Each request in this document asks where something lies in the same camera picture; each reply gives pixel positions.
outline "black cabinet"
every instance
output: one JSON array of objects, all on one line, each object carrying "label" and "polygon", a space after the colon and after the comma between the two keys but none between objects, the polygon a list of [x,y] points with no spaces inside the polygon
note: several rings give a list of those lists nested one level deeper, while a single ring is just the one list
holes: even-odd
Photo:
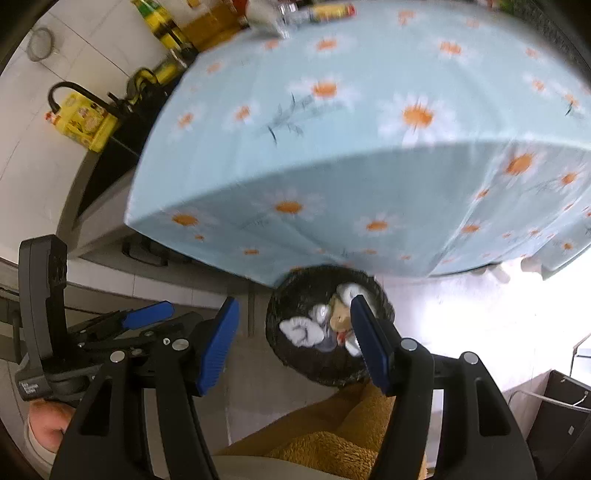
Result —
[{"label": "black cabinet", "polygon": [[[574,404],[591,387],[552,370],[544,396]],[[579,404],[591,408],[591,395]],[[589,413],[542,402],[527,437],[538,477],[567,480],[591,475],[591,417]]]}]

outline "metal screw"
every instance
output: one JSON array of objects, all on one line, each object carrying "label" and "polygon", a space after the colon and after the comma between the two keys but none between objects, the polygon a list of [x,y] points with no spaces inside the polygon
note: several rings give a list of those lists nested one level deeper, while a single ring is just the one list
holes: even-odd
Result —
[{"label": "metal screw", "polygon": [[476,365],[478,363],[478,355],[472,352],[464,353],[464,360],[470,365]]},{"label": "metal screw", "polygon": [[403,338],[402,342],[400,342],[400,346],[409,352],[414,352],[418,347],[417,343],[412,338]]},{"label": "metal screw", "polygon": [[125,352],[122,350],[116,350],[115,352],[113,352],[111,354],[110,358],[114,364],[118,364],[119,362],[121,362],[125,358]]},{"label": "metal screw", "polygon": [[187,348],[189,348],[189,341],[187,339],[177,338],[173,342],[173,350],[180,352],[182,350],[186,350]]}]

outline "cooking oil bottle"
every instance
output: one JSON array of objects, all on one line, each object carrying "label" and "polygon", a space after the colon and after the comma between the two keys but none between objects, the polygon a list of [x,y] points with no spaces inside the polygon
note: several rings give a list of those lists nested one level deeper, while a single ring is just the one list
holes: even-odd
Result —
[{"label": "cooking oil bottle", "polygon": [[131,0],[154,36],[169,50],[181,50],[189,41],[168,10],[155,0]]}]

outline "black faucet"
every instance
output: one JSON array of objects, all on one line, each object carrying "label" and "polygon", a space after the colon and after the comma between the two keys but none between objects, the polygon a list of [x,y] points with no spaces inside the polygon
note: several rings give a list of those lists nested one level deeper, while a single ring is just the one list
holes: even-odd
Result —
[{"label": "black faucet", "polygon": [[107,112],[109,112],[114,117],[117,117],[117,118],[121,119],[121,118],[123,118],[125,116],[125,114],[119,108],[117,108],[116,106],[109,105],[104,100],[98,98],[94,93],[90,93],[84,87],[81,87],[77,83],[73,83],[73,82],[58,82],[53,87],[51,87],[49,89],[49,92],[47,94],[47,101],[49,102],[49,106],[50,106],[51,111],[53,113],[57,113],[57,112],[60,111],[60,105],[54,99],[53,93],[58,88],[61,88],[61,87],[68,87],[68,88],[71,88],[72,90],[77,91],[78,93],[81,93],[82,95],[84,95],[88,99],[92,100],[97,105],[100,105],[102,108],[104,108]]}]

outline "cabinet handle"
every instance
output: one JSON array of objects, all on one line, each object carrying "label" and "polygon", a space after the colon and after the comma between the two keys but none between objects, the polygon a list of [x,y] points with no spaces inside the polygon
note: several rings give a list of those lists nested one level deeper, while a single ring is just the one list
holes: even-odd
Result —
[{"label": "cabinet handle", "polygon": [[134,257],[131,254],[131,242],[129,242],[129,241],[123,242],[123,245],[121,246],[121,253],[123,253],[126,257],[129,257],[132,260],[143,263],[145,265],[150,265],[152,267],[168,267],[168,259],[167,258],[157,257],[159,262],[156,263],[156,262],[148,262],[147,260],[142,260],[141,258]]}]

